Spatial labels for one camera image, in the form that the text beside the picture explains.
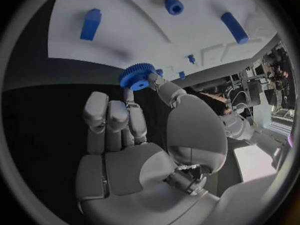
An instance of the wire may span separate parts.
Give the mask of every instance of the wire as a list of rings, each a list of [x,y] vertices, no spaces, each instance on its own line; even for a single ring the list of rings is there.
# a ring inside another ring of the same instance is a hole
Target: wire
[[[241,104],[246,106],[246,108],[248,109],[248,111],[249,111],[249,113],[250,113],[250,116],[251,116],[251,119],[252,119],[252,121],[253,121],[253,124],[257,127],[257,125],[256,125],[256,123],[255,123],[255,121],[254,121],[254,118],[253,118],[253,114],[252,114],[252,112],[251,112],[249,106],[248,106],[246,103],[243,103],[243,102],[240,102],[238,105],[241,105]]]
[[[247,98],[247,102],[250,101],[249,96],[248,96],[248,94],[247,94],[245,91],[239,91],[239,92],[237,93],[237,95],[235,95],[234,99],[232,100],[232,102],[231,102],[232,105],[234,104],[234,101],[237,99],[237,97],[238,97],[238,95],[239,95],[240,93],[244,93],[244,94],[245,94],[245,96],[246,96],[246,98]]]

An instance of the white panel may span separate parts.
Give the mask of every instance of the white panel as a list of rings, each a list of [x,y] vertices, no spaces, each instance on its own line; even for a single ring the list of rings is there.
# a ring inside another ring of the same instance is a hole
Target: white panel
[[[56,0],[49,25],[48,56],[124,69],[135,63],[151,63],[164,70],[166,79],[174,80],[181,71],[189,75],[251,58],[272,38],[274,30],[263,26],[265,21],[260,18],[264,15],[251,0],[181,1],[183,13],[173,16],[166,11],[164,0]],[[102,13],[95,38],[80,40],[85,15],[94,8]],[[249,46],[237,45],[220,19],[227,11],[242,25],[248,24],[256,37],[264,38],[249,41]],[[223,60],[222,48],[218,47],[222,44],[233,44],[227,47]],[[189,63],[190,54],[196,64]]]
[[[234,150],[243,182],[259,179],[276,173],[271,166],[272,158],[257,146]]]

